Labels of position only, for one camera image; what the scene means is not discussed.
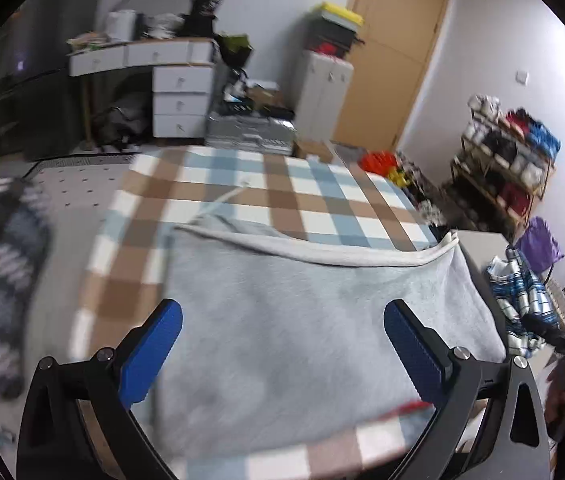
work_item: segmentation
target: cardboard box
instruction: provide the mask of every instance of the cardboard box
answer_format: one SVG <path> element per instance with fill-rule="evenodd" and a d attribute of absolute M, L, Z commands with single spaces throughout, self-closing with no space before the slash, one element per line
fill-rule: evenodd
<path fill-rule="evenodd" d="M 282 94 L 279 90 L 266 90 L 261 86 L 255 86 L 246 91 L 246 96 L 254 100 L 256 110 L 263 106 L 284 106 Z"/>
<path fill-rule="evenodd" d="M 322 140 L 296 139 L 293 156 L 306 160 L 319 160 L 325 164 L 330 164 L 333 160 L 333 153 Z"/>

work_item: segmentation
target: bed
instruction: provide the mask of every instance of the bed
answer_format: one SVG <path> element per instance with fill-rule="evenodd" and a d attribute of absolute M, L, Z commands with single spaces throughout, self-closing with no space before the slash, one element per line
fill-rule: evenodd
<path fill-rule="evenodd" d="M 323 244 L 417 251 L 437 243 L 400 189 L 357 166 L 198 146 L 138 155 L 94 242 L 73 323 L 73 359 L 116 346 L 146 319 L 162 298 L 173 224 L 210 210 L 239 186 L 245 189 L 213 205 L 215 214 Z M 150 433 L 150 406 L 136 406 L 134 413 Z M 344 476 L 403 454 L 432 413 L 430 407 L 405 406 L 322 442 L 249 456 L 175 460 L 171 467 L 189 479 Z"/>

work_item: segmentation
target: metal screw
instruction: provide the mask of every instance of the metal screw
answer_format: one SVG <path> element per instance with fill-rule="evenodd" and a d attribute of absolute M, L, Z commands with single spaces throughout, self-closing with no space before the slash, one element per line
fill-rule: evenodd
<path fill-rule="evenodd" d="M 38 362 L 38 368 L 40 368 L 40 370 L 49 370 L 49 368 L 51 368 L 53 366 L 53 357 L 43 357 L 39 362 Z"/>
<path fill-rule="evenodd" d="M 522 357 L 521 355 L 516 355 L 513 358 L 513 363 L 518 368 L 526 368 L 527 366 L 529 366 L 529 362 L 524 357 Z"/>
<path fill-rule="evenodd" d="M 112 357 L 114 357 L 114 349 L 109 348 L 108 346 L 99 349 L 98 353 L 96 354 L 96 359 L 98 359 L 101 363 L 111 361 Z"/>
<path fill-rule="evenodd" d="M 466 361 L 471 357 L 471 352 L 464 346 L 456 346 L 456 348 L 453 349 L 453 354 L 458 359 L 462 359 L 463 361 Z"/>

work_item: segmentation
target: white cabinet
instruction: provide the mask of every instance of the white cabinet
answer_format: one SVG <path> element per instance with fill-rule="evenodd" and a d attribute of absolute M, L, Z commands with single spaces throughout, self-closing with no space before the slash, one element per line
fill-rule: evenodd
<path fill-rule="evenodd" d="M 212 66 L 154 67 L 154 137 L 204 137 Z"/>
<path fill-rule="evenodd" d="M 157 66 L 154 69 L 154 92 L 210 92 L 213 67 Z"/>
<path fill-rule="evenodd" d="M 351 63 L 304 51 L 293 80 L 290 102 L 296 111 L 294 125 L 298 137 L 331 140 L 352 76 Z"/>
<path fill-rule="evenodd" d="M 213 61 L 213 43 L 209 40 L 191 40 L 189 42 L 189 63 L 211 63 Z"/>
<path fill-rule="evenodd" d="M 204 115 L 209 111 L 211 94 L 154 94 L 154 113 L 167 115 Z"/>
<path fill-rule="evenodd" d="M 183 64 L 189 59 L 189 41 L 143 41 L 127 46 L 127 66 Z"/>
<path fill-rule="evenodd" d="M 92 52 L 75 54 L 69 60 L 69 75 L 85 75 L 105 70 L 117 70 L 125 67 L 124 45 L 111 46 Z"/>
<path fill-rule="evenodd" d="M 154 115 L 154 137 L 204 137 L 206 115 Z"/>

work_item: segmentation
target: light switch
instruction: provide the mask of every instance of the light switch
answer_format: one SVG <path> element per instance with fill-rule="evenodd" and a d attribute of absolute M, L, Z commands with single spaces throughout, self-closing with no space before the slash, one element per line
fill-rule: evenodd
<path fill-rule="evenodd" d="M 526 70 L 518 70 L 516 72 L 516 81 L 521 85 L 527 86 L 529 82 L 529 72 Z"/>

